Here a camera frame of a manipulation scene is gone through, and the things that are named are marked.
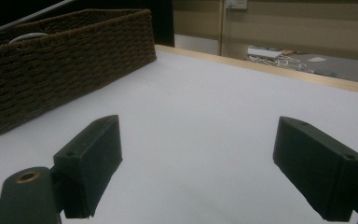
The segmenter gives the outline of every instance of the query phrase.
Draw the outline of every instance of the wicker basket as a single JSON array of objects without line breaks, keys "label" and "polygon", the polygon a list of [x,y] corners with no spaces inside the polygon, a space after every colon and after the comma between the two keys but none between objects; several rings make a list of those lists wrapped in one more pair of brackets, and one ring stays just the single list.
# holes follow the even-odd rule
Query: wicker basket
[{"label": "wicker basket", "polygon": [[[29,33],[48,35],[8,44]],[[155,60],[147,9],[87,9],[0,34],[0,134]]]}]

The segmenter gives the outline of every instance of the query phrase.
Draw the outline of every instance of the screw hole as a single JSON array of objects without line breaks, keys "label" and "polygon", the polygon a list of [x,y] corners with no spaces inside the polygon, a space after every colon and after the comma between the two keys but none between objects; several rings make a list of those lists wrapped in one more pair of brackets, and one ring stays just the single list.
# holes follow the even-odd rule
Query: screw hole
[{"label": "screw hole", "polygon": [[349,155],[349,154],[346,154],[346,155],[345,155],[345,158],[350,159],[350,160],[354,160],[354,159],[355,159],[355,157],[354,157],[353,155]]},{"label": "screw hole", "polygon": [[36,171],[31,171],[31,172],[27,172],[22,174],[19,178],[17,178],[17,183],[18,184],[24,184],[27,182],[31,182],[35,179],[37,179],[40,176],[40,174]]},{"label": "screw hole", "polygon": [[69,156],[69,157],[73,157],[73,156],[75,156],[76,154],[75,154],[75,152],[73,152],[73,151],[68,151],[68,152],[66,153],[66,155]]}]

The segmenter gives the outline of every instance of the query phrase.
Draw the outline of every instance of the white tabletop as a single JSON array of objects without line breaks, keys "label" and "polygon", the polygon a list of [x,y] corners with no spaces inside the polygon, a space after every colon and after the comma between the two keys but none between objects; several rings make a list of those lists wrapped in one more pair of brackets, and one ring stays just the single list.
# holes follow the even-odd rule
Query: white tabletop
[{"label": "white tabletop", "polygon": [[273,163],[279,116],[358,151],[358,92],[158,50],[156,62],[1,135],[0,190],[22,169],[51,167],[112,114],[124,161],[95,217],[63,223],[324,223]]}]

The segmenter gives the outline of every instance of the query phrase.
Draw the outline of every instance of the wall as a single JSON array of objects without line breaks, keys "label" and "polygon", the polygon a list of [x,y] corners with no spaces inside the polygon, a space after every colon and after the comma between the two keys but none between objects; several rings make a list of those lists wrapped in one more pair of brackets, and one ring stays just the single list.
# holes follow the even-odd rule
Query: wall
[{"label": "wall", "polygon": [[358,3],[329,2],[254,0],[238,11],[223,10],[223,0],[174,0],[174,27],[177,34],[220,40],[222,55],[232,58],[259,45],[358,60]]}]

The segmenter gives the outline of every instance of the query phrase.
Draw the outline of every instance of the table edge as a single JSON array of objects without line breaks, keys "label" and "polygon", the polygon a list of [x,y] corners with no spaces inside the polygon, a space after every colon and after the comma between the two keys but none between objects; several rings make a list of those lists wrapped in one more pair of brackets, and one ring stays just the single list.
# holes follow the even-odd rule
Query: table edge
[{"label": "table edge", "polygon": [[334,77],[323,77],[318,75],[310,75],[308,73],[298,72],[294,70],[289,70],[285,68],[279,68],[279,67],[273,67],[268,66],[260,63],[251,63],[246,62],[242,60],[237,59],[231,59],[226,58],[222,56],[207,54],[207,53],[201,53],[196,52],[188,49],[177,49],[172,47],[166,47],[162,45],[156,45],[156,50],[161,50],[164,52],[184,55],[192,58],[202,59],[206,61],[211,61],[215,63],[224,63],[229,64],[237,67],[252,69],[260,72],[265,72],[268,74],[272,74],[275,76],[281,76],[281,77],[290,77],[322,86],[332,87],[332,88],[338,88],[345,91],[354,91],[358,92],[358,82],[344,80],[344,79],[338,79]]}]

